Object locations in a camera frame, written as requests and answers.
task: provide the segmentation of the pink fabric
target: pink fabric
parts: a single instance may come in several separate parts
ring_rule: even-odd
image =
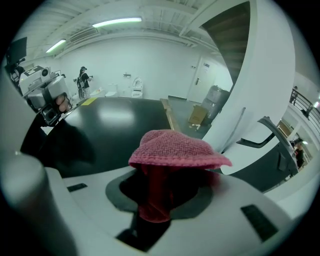
[[[129,164],[148,177],[147,200],[138,206],[138,211],[141,218],[153,223],[168,221],[170,210],[177,206],[165,182],[170,173],[184,168],[205,170],[232,165],[229,159],[214,152],[205,141],[173,130],[147,132],[141,139],[140,147],[129,159]],[[205,180],[204,183],[211,186],[217,183],[216,173],[201,170],[201,178],[195,180]]]

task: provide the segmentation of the black monitor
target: black monitor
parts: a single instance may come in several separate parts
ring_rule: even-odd
[[[27,38],[21,38],[10,44],[6,52],[7,65],[11,66],[27,56]]]

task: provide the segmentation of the ceiling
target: ceiling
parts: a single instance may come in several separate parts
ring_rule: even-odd
[[[206,6],[216,0],[47,0],[23,24],[15,40],[27,37],[27,60],[58,57],[87,44],[115,38],[154,38],[175,41],[188,47],[219,51],[201,27],[186,29]],[[72,42],[95,23],[127,17],[142,17],[142,22],[100,27],[93,35]],[[46,53],[61,39],[62,47]]]

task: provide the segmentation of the ceiling light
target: ceiling light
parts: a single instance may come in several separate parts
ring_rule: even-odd
[[[97,24],[92,25],[95,28],[99,28],[102,26],[106,25],[111,25],[111,24],[117,24],[117,23],[126,23],[126,22],[141,22],[142,19],[140,17],[133,17],[133,18],[117,18],[117,19],[112,19],[104,22],[100,22]]]
[[[47,50],[46,53],[50,53],[53,49],[57,48],[59,45],[63,44],[65,41],[66,41],[65,39],[61,39],[54,46],[52,46],[49,50]]]

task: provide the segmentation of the cardboard box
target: cardboard box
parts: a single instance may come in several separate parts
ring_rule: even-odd
[[[201,125],[207,113],[208,111],[204,107],[195,105],[188,122],[195,125]]]

